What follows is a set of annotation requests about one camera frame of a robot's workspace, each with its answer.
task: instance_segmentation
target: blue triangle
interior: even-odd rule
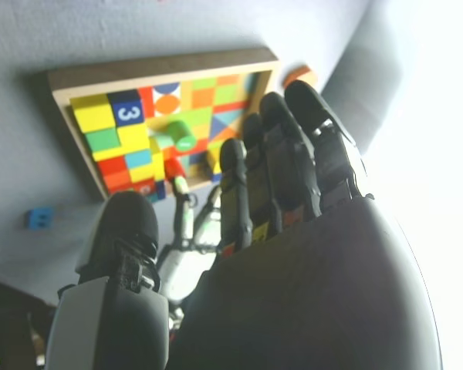
[[[209,133],[209,140],[213,140],[219,133],[225,130],[227,126],[219,119],[213,116],[211,121],[211,132]]]
[[[243,114],[243,109],[231,110],[230,112],[216,113],[215,117],[225,125],[229,125]]]

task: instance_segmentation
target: orange square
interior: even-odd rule
[[[230,76],[218,77],[218,86],[231,85],[232,83],[237,83],[239,77],[240,75],[230,75]]]
[[[212,106],[215,97],[215,88],[195,90],[192,93],[192,108],[205,108]]]
[[[114,187],[121,187],[130,184],[129,171],[124,170],[115,172],[104,177],[106,187],[113,189]]]

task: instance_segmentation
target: number 3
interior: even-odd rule
[[[120,118],[123,121],[128,121],[130,119],[136,119],[139,116],[140,116],[140,109],[137,108],[136,106],[133,106],[129,112],[127,112],[127,109],[125,108],[118,109],[118,118]]]

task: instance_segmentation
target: orange circle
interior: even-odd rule
[[[175,95],[165,95],[156,101],[154,107],[159,113],[170,114],[178,108],[180,100]]]

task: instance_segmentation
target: robotic hand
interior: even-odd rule
[[[441,368],[421,273],[353,139],[305,83],[285,95],[262,99],[245,145],[221,148],[220,253],[169,358],[154,212],[120,193],[63,292],[46,368]]]

